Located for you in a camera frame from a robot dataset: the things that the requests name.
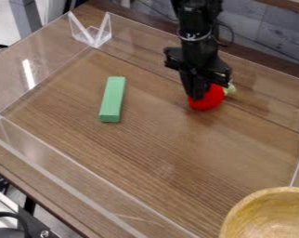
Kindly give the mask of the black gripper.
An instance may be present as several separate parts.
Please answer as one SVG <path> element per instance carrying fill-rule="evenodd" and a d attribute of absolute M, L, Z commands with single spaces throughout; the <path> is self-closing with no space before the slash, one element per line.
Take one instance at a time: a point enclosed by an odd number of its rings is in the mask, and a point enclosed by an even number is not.
<path fill-rule="evenodd" d="M 164 54 L 167 57 L 165 66 L 179 72 L 185 94 L 193 100 L 204 98 L 209 84 L 229 86 L 232 67 L 219 55 L 211 58 L 205 55 L 187 58 L 184 50 L 173 46 L 164 49 Z"/>

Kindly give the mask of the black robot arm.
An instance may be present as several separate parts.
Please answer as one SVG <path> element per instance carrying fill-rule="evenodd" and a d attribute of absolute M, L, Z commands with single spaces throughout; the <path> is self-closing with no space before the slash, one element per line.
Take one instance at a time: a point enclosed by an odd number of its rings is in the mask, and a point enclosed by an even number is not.
<path fill-rule="evenodd" d="M 211 85 L 228 87 L 232 67 L 220 58 L 219 15 L 223 0 L 171 0 L 180 46 L 164 49 L 165 66 L 177 71 L 185 94 L 200 100 Z"/>

